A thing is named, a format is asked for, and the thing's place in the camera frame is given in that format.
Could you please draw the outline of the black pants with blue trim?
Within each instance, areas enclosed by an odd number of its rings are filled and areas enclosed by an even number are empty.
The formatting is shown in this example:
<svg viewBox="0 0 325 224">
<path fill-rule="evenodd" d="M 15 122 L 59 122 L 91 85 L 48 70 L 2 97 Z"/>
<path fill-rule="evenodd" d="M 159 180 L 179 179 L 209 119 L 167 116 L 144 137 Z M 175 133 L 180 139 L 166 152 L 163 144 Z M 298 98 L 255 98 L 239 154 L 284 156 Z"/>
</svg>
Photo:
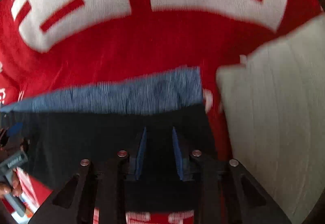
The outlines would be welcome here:
<svg viewBox="0 0 325 224">
<path fill-rule="evenodd" d="M 1 123 L 22 140 L 22 169 L 50 189 L 81 160 L 99 165 L 128 150 L 129 211 L 187 211 L 199 202 L 192 150 L 214 152 L 198 68 L 177 68 L 119 84 L 70 87 L 1 108 Z"/>
</svg>

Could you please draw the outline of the beige pillow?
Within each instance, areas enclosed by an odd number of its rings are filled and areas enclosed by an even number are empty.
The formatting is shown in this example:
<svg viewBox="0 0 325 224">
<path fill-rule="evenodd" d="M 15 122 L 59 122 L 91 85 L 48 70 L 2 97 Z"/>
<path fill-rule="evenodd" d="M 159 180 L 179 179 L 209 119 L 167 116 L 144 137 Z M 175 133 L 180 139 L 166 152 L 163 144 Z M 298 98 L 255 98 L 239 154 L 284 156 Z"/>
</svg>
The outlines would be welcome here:
<svg viewBox="0 0 325 224">
<path fill-rule="evenodd" d="M 216 80 L 234 158 L 302 223 L 324 191 L 324 15 Z"/>
</svg>

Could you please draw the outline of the red bedspread with white characters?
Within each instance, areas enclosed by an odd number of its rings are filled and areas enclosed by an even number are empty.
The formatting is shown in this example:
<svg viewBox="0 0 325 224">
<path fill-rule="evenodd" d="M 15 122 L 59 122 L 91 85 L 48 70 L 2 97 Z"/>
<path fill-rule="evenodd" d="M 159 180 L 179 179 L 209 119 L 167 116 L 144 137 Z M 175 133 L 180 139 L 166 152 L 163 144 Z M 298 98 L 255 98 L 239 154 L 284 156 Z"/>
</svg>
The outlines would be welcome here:
<svg viewBox="0 0 325 224">
<path fill-rule="evenodd" d="M 319 0 L 1 0 L 1 108 L 70 87 L 198 68 L 214 152 L 230 161 L 217 71 L 245 64 L 260 46 L 321 14 Z M 1 163 L 26 150 L 13 134 L 1 123 Z M 1 196 L 20 196 L 30 222 L 73 175 L 50 189 L 22 165 L 12 188 L 1 183 Z M 194 209 L 129 211 L 126 198 L 126 223 L 194 223 Z"/>
</svg>

